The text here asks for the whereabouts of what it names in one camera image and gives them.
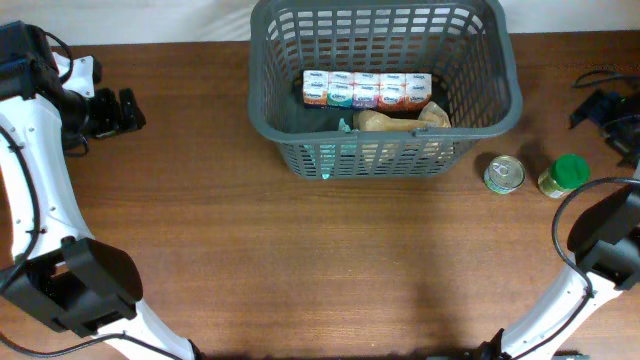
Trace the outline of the green lid glass jar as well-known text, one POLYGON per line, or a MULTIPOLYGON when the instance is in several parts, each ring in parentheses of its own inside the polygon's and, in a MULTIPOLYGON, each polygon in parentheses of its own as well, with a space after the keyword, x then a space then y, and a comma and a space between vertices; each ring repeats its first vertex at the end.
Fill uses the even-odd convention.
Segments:
POLYGON ((587 161, 576 154, 556 159, 538 178, 538 189, 546 196, 559 199, 587 183, 591 169, 587 161))

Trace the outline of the tin can with pull tab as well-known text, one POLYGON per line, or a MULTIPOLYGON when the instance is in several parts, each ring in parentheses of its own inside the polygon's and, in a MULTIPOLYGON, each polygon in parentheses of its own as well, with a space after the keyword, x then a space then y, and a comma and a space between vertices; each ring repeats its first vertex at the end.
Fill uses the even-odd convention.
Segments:
POLYGON ((489 163, 483 180, 491 191, 505 195, 517 190, 524 183, 525 176, 525 168, 518 159, 502 155, 489 163))

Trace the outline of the grey plastic shopping basket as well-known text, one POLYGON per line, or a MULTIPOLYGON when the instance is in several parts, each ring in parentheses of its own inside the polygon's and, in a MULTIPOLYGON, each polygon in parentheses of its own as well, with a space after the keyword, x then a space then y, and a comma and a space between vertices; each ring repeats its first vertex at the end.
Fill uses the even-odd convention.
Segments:
POLYGON ((261 0, 249 118, 313 179, 425 177, 522 112, 496 0, 261 0))

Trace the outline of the brown paper pouch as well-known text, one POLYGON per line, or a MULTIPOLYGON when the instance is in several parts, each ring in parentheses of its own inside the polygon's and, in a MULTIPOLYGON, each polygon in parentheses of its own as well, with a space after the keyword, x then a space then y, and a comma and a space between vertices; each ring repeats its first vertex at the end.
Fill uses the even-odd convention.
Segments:
POLYGON ((418 118, 397 118, 375 110, 357 111, 353 128, 358 133, 385 133, 387 138, 363 142, 353 149, 358 160, 359 176, 418 176, 431 163, 441 168, 441 162, 450 160, 452 145, 440 140, 417 139, 430 129, 450 129, 448 115, 434 102, 429 102, 418 118))

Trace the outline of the teal wet wipes packet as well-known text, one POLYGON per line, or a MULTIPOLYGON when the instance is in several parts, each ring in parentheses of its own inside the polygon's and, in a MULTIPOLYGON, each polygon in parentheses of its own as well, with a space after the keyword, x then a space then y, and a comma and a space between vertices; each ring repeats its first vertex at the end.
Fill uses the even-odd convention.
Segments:
POLYGON ((301 148, 304 168, 312 175, 327 180, 351 174, 357 148, 355 144, 304 144, 301 148))

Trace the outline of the multipack of small cartons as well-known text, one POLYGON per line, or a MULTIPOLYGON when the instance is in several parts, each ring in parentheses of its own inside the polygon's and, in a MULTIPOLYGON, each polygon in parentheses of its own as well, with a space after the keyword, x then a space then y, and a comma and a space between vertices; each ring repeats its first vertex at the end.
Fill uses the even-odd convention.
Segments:
POLYGON ((430 102, 432 85, 429 73, 305 70, 302 96, 312 107, 411 112, 430 102))

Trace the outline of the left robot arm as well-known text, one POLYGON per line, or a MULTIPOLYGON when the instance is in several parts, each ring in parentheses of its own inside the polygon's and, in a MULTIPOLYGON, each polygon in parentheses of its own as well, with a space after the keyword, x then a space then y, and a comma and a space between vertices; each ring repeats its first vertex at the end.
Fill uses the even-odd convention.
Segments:
POLYGON ((89 230, 66 161, 92 139, 141 129, 130 89, 101 86, 100 63, 76 58, 55 37, 21 21, 1 28, 1 175, 12 220, 13 264, 1 294, 83 347, 106 343, 129 359, 197 359, 143 298, 140 274, 123 250, 89 230))

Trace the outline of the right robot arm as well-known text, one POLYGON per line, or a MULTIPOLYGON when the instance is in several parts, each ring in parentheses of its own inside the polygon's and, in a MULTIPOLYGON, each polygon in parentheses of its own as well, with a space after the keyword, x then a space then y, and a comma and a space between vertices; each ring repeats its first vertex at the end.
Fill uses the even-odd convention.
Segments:
POLYGON ((474 353, 476 359, 551 359, 601 306, 639 282, 639 180, 607 177, 568 194, 566 209, 580 194, 606 184, 619 190, 585 210, 561 246, 555 213, 552 241, 565 266, 534 307, 501 329, 474 353))

